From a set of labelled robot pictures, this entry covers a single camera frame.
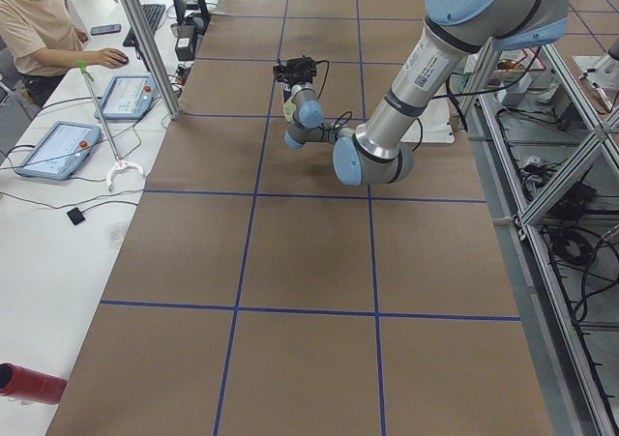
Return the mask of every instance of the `black keyboard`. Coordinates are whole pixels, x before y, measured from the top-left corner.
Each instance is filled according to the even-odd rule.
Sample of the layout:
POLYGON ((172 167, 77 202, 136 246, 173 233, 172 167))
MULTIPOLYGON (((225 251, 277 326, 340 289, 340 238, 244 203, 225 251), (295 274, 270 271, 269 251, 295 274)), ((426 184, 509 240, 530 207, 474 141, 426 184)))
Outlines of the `black keyboard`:
MULTIPOLYGON (((165 4, 142 4, 142 11, 144 11, 144 15, 146 15, 146 20, 148 21, 149 27, 151 27, 153 34, 155 34, 157 27, 159 27, 159 23, 162 21, 162 17, 165 14, 165 4)), ((129 30, 127 37, 123 41, 123 46, 135 46, 135 33, 132 28, 129 30)))

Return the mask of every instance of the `white desk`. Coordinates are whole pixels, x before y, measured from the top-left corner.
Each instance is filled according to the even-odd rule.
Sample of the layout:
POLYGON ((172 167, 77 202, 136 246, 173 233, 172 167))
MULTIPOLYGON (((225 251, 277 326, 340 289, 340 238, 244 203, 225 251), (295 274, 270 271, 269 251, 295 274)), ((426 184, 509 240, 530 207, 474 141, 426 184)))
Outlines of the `white desk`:
MULTIPOLYGON (((143 0, 163 2, 162 0, 143 0)), ((100 23, 120 22, 119 34, 93 37, 86 49, 118 47, 130 56, 130 63, 118 70, 91 67, 95 91, 102 94, 109 79, 119 73, 144 73, 133 48, 123 48, 121 41, 130 28, 119 6, 100 23)), ((178 61, 174 39, 169 31, 172 19, 163 17, 155 39, 168 73, 174 73, 178 61)), ((70 71, 48 103, 88 96, 79 70, 70 71)), ((35 144, 58 120, 96 124, 91 102, 71 102, 46 109, 37 117, 17 144, 35 144)), ((135 130, 142 145, 129 157, 149 173, 165 135, 169 119, 163 102, 157 102, 135 130)), ((119 132, 130 124, 110 124, 119 132)), ((124 156, 138 138, 132 131, 116 138, 124 156)), ((11 157, 18 165, 25 153, 11 157)), ((107 143, 100 144, 76 176, 103 179, 114 163, 107 143)), ((114 192, 140 190, 144 179, 129 170, 114 178, 114 192)), ((0 189, 26 199, 63 205, 108 194, 105 183, 79 180, 52 182, 26 179, 11 170, 0 170, 0 189)), ((137 202, 141 192, 105 200, 137 202)), ((101 200, 79 206, 86 209, 101 200)), ((73 226, 64 210, 49 210, 9 197, 0 198, 0 362, 15 363, 39 371, 68 378, 82 341, 98 306, 101 293, 132 220, 134 206, 107 204, 89 213, 86 221, 73 226)), ((12 436, 45 434, 57 406, 34 403, 21 405, 0 398, 0 433, 12 436)))

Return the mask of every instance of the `red object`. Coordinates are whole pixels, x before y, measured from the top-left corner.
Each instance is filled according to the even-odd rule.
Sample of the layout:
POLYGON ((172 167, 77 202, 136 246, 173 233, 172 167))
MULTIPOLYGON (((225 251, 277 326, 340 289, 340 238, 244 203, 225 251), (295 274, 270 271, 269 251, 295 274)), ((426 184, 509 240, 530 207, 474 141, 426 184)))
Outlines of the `red object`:
POLYGON ((0 395, 42 404, 57 404, 66 386, 67 380, 62 378, 12 363, 0 364, 0 395))

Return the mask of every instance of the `black box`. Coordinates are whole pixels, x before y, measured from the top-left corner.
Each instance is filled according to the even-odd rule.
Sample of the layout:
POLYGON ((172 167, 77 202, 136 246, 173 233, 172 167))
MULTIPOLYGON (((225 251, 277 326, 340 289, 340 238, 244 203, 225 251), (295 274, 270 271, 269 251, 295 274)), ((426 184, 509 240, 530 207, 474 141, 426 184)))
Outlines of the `black box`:
POLYGON ((176 27, 178 37, 174 50, 179 61, 192 61, 195 57, 197 32, 193 25, 179 25, 176 27))

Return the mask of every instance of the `beige t-shirt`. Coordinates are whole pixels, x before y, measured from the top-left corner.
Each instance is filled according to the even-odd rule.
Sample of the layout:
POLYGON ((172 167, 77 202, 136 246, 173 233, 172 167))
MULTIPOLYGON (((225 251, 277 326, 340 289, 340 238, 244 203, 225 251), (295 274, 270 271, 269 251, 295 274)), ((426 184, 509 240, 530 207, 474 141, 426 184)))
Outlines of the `beige t-shirt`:
POLYGON ((30 57, 36 50, 81 49, 66 0, 0 0, 0 36, 17 70, 29 75, 54 76, 69 70, 38 64, 30 57))

